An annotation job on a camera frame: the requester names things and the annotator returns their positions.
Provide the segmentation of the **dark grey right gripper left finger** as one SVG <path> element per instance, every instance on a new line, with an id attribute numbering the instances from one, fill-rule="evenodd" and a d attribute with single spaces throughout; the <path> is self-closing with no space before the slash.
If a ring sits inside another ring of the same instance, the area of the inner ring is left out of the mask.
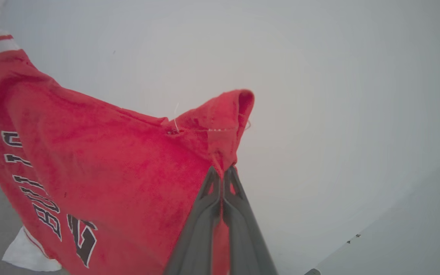
<path id="1" fill-rule="evenodd" d="M 220 185 L 218 172 L 210 167 L 164 275 L 212 275 L 213 233 L 220 217 Z"/>

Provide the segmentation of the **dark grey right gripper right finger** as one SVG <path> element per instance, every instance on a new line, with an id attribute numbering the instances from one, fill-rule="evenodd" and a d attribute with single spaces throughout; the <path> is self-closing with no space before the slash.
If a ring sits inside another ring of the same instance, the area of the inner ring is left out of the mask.
<path id="1" fill-rule="evenodd" d="M 234 166 L 223 177 L 222 208 L 229 228 L 230 275 L 278 275 Z"/>

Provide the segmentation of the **red basketball jersey white trim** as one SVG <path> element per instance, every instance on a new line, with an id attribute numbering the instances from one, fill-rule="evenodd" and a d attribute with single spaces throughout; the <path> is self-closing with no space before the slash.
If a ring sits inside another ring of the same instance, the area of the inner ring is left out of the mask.
<path id="1" fill-rule="evenodd" d="M 173 121 L 129 111 L 60 86 L 0 29 L 0 186 L 44 260 L 162 275 L 203 183 L 219 201 L 253 106 L 236 89 Z"/>

